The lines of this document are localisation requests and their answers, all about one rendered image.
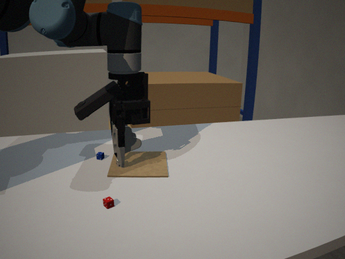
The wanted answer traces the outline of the tan square mat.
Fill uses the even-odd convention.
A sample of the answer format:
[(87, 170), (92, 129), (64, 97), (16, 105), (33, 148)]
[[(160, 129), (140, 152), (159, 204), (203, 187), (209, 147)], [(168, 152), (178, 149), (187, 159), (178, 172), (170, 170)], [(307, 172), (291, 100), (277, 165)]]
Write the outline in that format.
[(108, 177), (168, 177), (165, 151), (130, 151), (124, 167), (118, 167), (113, 155)]

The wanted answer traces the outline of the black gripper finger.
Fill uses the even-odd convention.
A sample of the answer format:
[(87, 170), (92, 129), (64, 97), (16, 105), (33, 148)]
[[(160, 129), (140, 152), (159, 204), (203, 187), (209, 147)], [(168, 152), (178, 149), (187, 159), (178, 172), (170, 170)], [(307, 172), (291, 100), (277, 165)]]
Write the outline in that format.
[[(112, 132), (112, 141), (113, 141), (114, 154), (117, 157), (116, 127), (115, 127), (115, 124), (113, 124), (111, 120), (110, 120), (110, 125), (111, 125), (111, 132)], [(134, 137), (136, 137), (135, 133), (132, 133), (132, 135)]]
[(139, 148), (141, 140), (132, 136), (132, 129), (129, 126), (125, 126), (125, 121), (122, 121), (120, 112), (117, 112), (116, 143), (117, 160), (121, 167), (124, 167), (125, 153)]

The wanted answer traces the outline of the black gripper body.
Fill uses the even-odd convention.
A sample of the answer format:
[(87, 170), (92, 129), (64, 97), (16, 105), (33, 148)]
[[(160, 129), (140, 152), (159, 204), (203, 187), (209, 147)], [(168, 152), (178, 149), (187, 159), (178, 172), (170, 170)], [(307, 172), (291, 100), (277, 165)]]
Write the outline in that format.
[[(109, 101), (109, 114), (113, 124), (117, 123), (117, 113), (120, 112), (125, 125), (150, 123), (150, 100), (148, 100), (148, 74), (112, 74), (109, 79), (118, 80), (122, 93)], [(134, 80), (133, 80), (134, 79)], [(128, 81), (127, 84), (126, 81)]]

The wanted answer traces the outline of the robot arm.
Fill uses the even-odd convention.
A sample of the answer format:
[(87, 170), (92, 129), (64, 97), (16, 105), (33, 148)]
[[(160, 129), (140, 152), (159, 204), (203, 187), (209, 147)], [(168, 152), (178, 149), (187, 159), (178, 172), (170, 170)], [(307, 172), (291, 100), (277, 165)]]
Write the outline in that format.
[[(0, 0), (0, 31), (17, 32), (30, 23), (59, 47), (107, 45), (108, 71), (135, 74), (141, 70), (141, 6), (112, 2), (106, 12), (86, 13), (86, 0)], [(139, 54), (134, 54), (139, 53)], [(112, 81), (74, 107), (79, 120), (122, 93)]]

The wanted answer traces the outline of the red die with white pips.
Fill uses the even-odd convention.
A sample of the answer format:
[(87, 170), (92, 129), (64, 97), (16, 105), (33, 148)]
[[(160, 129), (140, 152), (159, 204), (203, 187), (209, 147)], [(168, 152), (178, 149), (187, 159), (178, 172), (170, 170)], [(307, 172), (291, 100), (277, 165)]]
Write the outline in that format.
[(111, 197), (107, 197), (103, 199), (103, 205), (109, 209), (114, 207), (114, 200)]

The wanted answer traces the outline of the blue die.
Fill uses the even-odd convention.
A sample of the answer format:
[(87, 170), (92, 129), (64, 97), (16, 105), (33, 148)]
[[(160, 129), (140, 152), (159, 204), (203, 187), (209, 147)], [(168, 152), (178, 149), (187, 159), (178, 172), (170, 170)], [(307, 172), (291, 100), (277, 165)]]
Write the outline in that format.
[(97, 159), (103, 160), (103, 159), (104, 159), (104, 153), (98, 152), (98, 153), (97, 153)]

